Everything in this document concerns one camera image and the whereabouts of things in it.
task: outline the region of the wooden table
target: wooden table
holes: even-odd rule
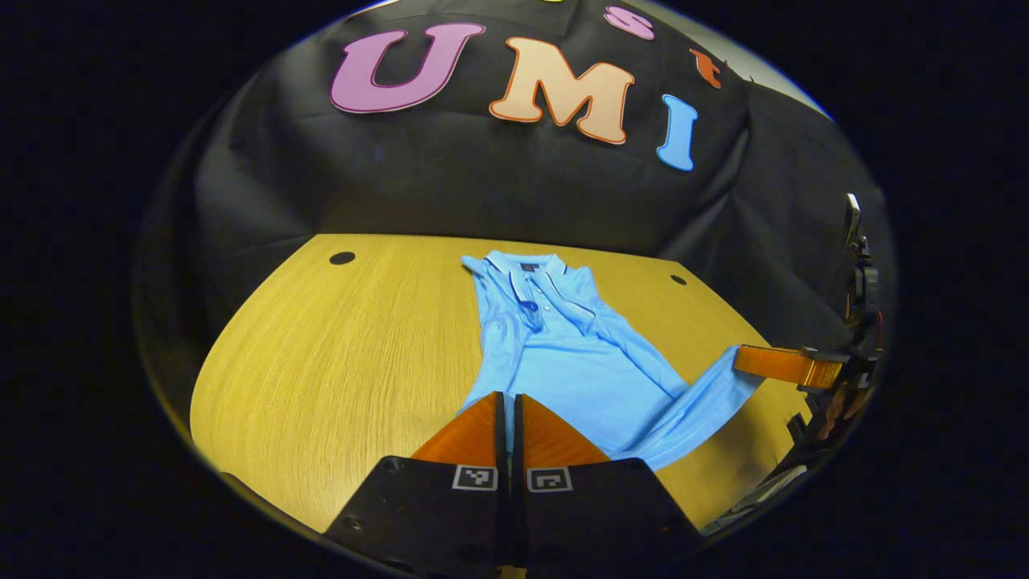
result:
[[[674,261],[512,241],[318,234],[257,288],[208,355],[190,408],[193,442],[217,469],[324,532],[382,457],[410,456],[468,395],[483,355],[461,256],[493,249],[589,265],[600,297],[689,384],[731,346],[768,346]],[[356,258],[329,262],[342,251]],[[658,477],[704,527],[792,447],[786,424],[797,412],[811,418],[795,386],[766,381]]]

